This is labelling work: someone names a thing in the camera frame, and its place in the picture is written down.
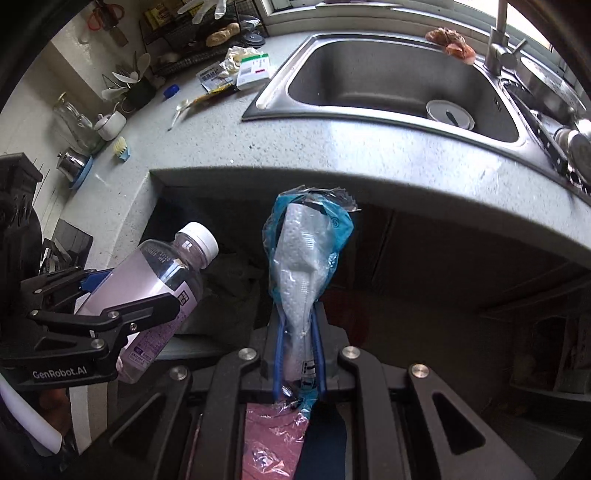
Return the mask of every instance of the shelf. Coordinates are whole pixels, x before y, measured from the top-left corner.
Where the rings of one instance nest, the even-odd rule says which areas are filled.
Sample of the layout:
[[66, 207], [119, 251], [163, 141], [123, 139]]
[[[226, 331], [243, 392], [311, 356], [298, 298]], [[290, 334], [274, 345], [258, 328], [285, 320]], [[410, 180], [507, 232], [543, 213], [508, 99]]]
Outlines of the shelf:
[[517, 390], [545, 395], [546, 397], [560, 398], [562, 400], [591, 402], [591, 394], [554, 392], [550, 390], [543, 390], [542, 388], [524, 387], [522, 385], [515, 385], [513, 383], [510, 383], [509, 386], [516, 388]]

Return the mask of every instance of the blue bottle cap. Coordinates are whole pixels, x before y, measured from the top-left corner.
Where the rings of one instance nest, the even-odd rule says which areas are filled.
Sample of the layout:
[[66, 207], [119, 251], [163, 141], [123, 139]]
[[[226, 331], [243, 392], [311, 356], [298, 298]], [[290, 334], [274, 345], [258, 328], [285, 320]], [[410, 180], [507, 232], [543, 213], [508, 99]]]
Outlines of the blue bottle cap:
[[179, 86], [176, 83], [173, 83], [170, 87], [168, 87], [164, 92], [163, 95], [165, 98], [171, 98], [180, 90]]

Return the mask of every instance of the white lid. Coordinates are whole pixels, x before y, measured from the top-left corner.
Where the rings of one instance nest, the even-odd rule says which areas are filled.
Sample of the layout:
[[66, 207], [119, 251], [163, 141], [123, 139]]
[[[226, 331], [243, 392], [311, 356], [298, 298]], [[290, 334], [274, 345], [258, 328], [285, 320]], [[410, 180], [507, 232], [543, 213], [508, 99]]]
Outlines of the white lid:
[[474, 119], [461, 106], [447, 100], [431, 100], [427, 104], [427, 114], [431, 120], [442, 122], [448, 125], [472, 130], [474, 128]]
[[107, 123], [111, 119], [110, 115], [102, 116], [99, 114], [99, 119], [96, 121], [95, 126], [92, 127], [93, 130], [100, 130], [103, 128], [104, 124]]
[[216, 239], [212, 233], [207, 230], [201, 223], [191, 222], [181, 228], [178, 233], [184, 233], [191, 237], [197, 245], [203, 250], [207, 264], [209, 265], [214, 258], [217, 256], [219, 251], [217, 248]]

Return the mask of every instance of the kitchen countertop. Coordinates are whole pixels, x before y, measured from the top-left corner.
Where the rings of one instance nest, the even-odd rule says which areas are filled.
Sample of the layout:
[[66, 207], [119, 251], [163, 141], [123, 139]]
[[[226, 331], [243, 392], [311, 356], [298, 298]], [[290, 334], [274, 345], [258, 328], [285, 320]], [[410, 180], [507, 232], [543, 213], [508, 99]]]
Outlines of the kitchen countertop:
[[[262, 50], [278, 67], [309, 35], [269, 38]], [[226, 178], [255, 187], [258, 173], [267, 180], [337, 174], [361, 186], [363, 201], [509, 236], [591, 268], [591, 208], [534, 170], [474, 145], [356, 120], [241, 122], [256, 92], [188, 112], [168, 132], [176, 105], [204, 93], [195, 78], [201, 68], [170, 78], [164, 87], [177, 83], [181, 91], [164, 100], [161, 89], [122, 132], [131, 158], [120, 162], [108, 145], [67, 202], [61, 218], [94, 237], [87, 268], [113, 267], [138, 245], [163, 185], [206, 187], [220, 168], [217, 188]]]

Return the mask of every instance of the glass jar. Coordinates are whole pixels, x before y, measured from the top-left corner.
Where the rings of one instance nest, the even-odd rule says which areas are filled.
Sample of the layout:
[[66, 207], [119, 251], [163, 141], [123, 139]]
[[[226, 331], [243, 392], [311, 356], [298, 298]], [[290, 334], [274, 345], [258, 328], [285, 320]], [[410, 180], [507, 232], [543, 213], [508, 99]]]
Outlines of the glass jar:
[[95, 154], [105, 144], [100, 135], [93, 130], [92, 122], [68, 102], [65, 92], [57, 99], [53, 111], [66, 123], [81, 150], [79, 153]]

